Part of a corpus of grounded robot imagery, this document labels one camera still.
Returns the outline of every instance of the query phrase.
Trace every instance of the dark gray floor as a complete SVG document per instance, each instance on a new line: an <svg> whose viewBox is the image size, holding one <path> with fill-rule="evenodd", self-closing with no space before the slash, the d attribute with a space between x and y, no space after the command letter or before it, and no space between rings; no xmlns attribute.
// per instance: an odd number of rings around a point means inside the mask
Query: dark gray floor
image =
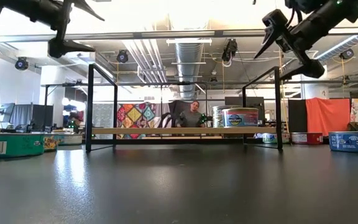
<svg viewBox="0 0 358 224"><path fill-rule="evenodd" d="M358 154L144 147L0 161L0 223L358 223Z"/></svg>

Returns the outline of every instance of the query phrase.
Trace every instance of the red container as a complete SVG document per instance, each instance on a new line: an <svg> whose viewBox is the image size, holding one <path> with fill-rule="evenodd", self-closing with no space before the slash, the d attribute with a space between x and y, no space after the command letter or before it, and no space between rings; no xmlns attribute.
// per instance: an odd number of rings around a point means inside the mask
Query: red container
<svg viewBox="0 0 358 224"><path fill-rule="evenodd" d="M294 144L322 144L322 133L291 133L291 140Z"/></svg>

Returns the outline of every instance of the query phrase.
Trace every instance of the person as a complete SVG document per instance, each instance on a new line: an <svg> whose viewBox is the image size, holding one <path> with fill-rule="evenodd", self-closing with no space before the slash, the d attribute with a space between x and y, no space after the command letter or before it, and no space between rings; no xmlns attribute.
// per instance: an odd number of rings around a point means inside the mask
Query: person
<svg viewBox="0 0 358 224"><path fill-rule="evenodd" d="M177 127L178 128L205 128L205 124L200 124L199 120L201 113L198 112L200 103L198 101L193 101L190 104L190 109L182 111L179 115L179 120Z"/></svg>

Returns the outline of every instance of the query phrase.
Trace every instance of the gray t-shirt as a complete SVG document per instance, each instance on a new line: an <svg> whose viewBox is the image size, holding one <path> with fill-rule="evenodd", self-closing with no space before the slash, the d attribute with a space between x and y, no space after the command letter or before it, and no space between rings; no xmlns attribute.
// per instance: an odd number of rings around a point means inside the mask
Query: gray t-shirt
<svg viewBox="0 0 358 224"><path fill-rule="evenodd" d="M198 111L191 112L190 110L185 110L180 113L180 118L182 121L179 122L180 126L184 128L198 128L198 120L201 117L201 113Z"/></svg>

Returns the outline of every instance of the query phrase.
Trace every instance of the orange curtain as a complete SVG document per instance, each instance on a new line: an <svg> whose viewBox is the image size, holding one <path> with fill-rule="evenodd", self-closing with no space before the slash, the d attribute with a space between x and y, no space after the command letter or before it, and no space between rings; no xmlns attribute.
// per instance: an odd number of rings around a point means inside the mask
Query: orange curtain
<svg viewBox="0 0 358 224"><path fill-rule="evenodd" d="M313 98L306 100L308 113L308 132L323 133L330 131L347 131L350 122L350 100L324 100Z"/></svg>

